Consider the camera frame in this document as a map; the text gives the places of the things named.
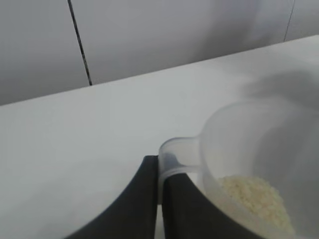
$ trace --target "white countertop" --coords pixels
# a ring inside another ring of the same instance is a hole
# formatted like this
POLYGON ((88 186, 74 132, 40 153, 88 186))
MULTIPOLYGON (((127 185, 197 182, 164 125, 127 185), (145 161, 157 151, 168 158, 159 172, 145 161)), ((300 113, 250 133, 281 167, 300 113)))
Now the white countertop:
POLYGON ((316 91, 302 92, 319 84, 318 66, 314 36, 0 107, 0 238, 68 235, 117 198, 145 155, 198 134, 229 103, 281 95, 317 107, 316 91))

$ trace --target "plastic measuring cup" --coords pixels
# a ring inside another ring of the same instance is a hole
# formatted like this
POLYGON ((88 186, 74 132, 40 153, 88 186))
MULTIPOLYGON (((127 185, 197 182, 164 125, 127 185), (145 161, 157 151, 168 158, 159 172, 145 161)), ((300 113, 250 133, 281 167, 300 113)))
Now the plastic measuring cup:
POLYGON ((161 146, 159 190, 165 178, 185 172, 197 172, 202 193, 227 216, 260 236, 319 238, 316 111, 280 99, 227 106, 213 114, 200 135, 170 139, 161 146), (231 199, 217 181, 231 175, 258 176, 278 189, 296 235, 265 222, 231 199))

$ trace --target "white cabinet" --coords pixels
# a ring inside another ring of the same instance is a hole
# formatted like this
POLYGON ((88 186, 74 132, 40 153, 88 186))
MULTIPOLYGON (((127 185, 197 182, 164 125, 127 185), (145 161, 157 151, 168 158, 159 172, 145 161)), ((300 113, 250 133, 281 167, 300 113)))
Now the white cabinet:
POLYGON ((67 0, 0 2, 0 105, 87 85, 67 0))
POLYGON ((296 0, 286 40, 319 34, 319 1, 296 0))
POLYGON ((284 41, 294 0, 75 0, 93 83, 284 41))

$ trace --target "rice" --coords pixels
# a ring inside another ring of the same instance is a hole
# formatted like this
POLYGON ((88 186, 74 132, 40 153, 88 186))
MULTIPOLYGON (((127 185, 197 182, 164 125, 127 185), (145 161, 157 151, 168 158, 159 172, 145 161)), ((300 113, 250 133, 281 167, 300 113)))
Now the rice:
POLYGON ((278 190, 258 177, 228 176, 218 179, 223 190, 252 214, 278 228, 294 234, 284 200, 278 190))

